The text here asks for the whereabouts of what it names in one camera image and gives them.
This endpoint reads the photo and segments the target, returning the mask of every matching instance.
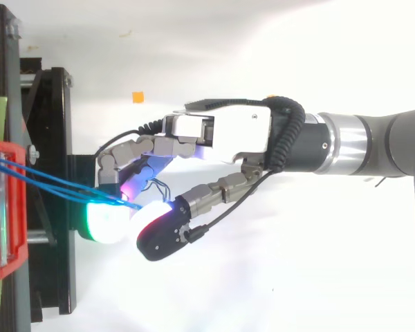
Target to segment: orange sticker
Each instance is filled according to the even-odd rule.
[[[145,94],[143,92],[133,92],[132,101],[134,104],[140,104],[145,101]]]

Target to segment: blue wire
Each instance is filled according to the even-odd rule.
[[[20,173],[17,173],[7,167],[1,166],[0,165],[0,172],[3,172],[7,175],[11,175],[14,176],[15,178],[18,178],[19,180],[25,181],[31,185],[36,185],[37,187],[39,187],[40,189],[46,190],[47,192],[50,192],[51,194],[57,195],[59,197],[62,197],[63,199],[68,199],[70,201],[75,201],[77,203],[97,203],[97,204],[109,204],[109,205],[126,205],[130,208],[133,208],[135,210],[139,210],[141,209],[141,206],[138,204],[134,204],[134,203],[130,203],[130,202],[126,202],[126,201],[116,201],[116,200],[97,200],[97,199],[92,199],[89,196],[80,194],[78,192],[74,192],[73,190],[68,190],[66,188],[62,188],[62,187],[58,187],[56,185],[49,185],[47,183],[42,183],[36,180],[33,180],[31,178],[28,178],[24,175],[21,175]],[[77,198],[77,197],[73,197],[73,196],[68,196],[65,194],[62,194],[61,192],[66,192],[68,194],[73,194],[76,195],[77,197],[81,197]]]
[[[23,176],[23,175],[21,175],[19,173],[13,172],[12,170],[8,169],[7,167],[0,166],[0,172],[3,172],[5,174],[7,174],[7,175],[14,176],[15,178],[18,178],[19,180],[25,181],[25,182],[27,182],[27,183],[29,183],[31,185],[36,185],[40,189],[46,190],[47,192],[50,192],[51,194],[60,196],[63,199],[68,199],[68,200],[75,201],[75,202],[78,202],[78,203],[89,203],[89,200],[77,199],[75,197],[68,196],[68,195],[62,194],[60,192],[57,192],[56,190],[51,189],[47,185],[44,185],[43,183],[40,183],[38,181],[34,181],[34,180],[32,180],[30,178],[27,178],[26,176]]]
[[[88,192],[92,192],[92,193],[94,193],[94,194],[96,194],[96,195],[106,197],[107,199],[111,199],[111,200],[113,200],[113,201],[117,201],[117,202],[119,202],[119,201],[121,201],[121,202],[125,202],[125,201],[123,201],[123,200],[113,198],[111,195],[107,194],[106,192],[101,192],[100,190],[96,190],[96,189],[94,189],[94,188],[87,187],[87,186],[85,186],[85,185],[80,185],[80,184],[78,184],[78,183],[74,183],[74,182],[66,181],[66,180],[63,180],[62,178],[58,178],[58,177],[56,177],[56,176],[52,176],[52,175],[49,175],[49,174],[46,174],[46,173],[43,173],[43,172],[37,171],[36,169],[32,169],[32,168],[29,168],[29,167],[25,167],[25,166],[23,166],[23,165],[20,165],[20,164],[14,163],[14,162],[12,162],[12,161],[10,161],[10,160],[6,160],[6,159],[1,159],[1,158],[0,158],[0,163],[7,164],[7,165],[12,165],[12,166],[15,166],[15,167],[17,167],[17,168],[24,169],[24,170],[25,170],[25,171],[27,171],[27,172],[33,173],[33,174],[38,175],[38,176],[41,176],[41,177],[43,177],[43,178],[48,178],[48,179],[50,179],[50,180],[53,180],[53,181],[56,181],[56,182],[60,182],[60,183],[62,183],[62,184],[64,184],[64,185],[68,185],[68,186],[70,186],[70,187],[75,187],[75,188],[78,188],[78,189],[81,189],[81,190],[86,190],[86,191],[88,191]]]

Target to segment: red plastic container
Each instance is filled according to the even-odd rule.
[[[25,150],[19,145],[0,142],[0,152],[6,159],[25,165]],[[9,166],[13,171],[25,175],[25,171]],[[18,269],[28,258],[28,242],[26,231],[26,184],[12,176],[6,177],[7,187],[7,264],[0,263],[0,279]]]

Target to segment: metal rod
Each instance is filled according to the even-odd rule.
[[[29,244],[49,243],[48,237],[44,230],[29,230],[28,231]]]
[[[20,88],[30,88],[33,85],[35,74],[20,75]]]

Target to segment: screw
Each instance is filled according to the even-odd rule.
[[[64,83],[68,88],[73,88],[74,87],[74,77],[72,77],[71,75],[65,76]]]
[[[20,39],[19,35],[19,20],[18,19],[11,19],[8,24],[6,25],[6,34],[9,38],[18,40]]]
[[[34,145],[28,146],[28,159],[31,165],[34,165],[37,159],[40,158],[40,153],[35,149]]]

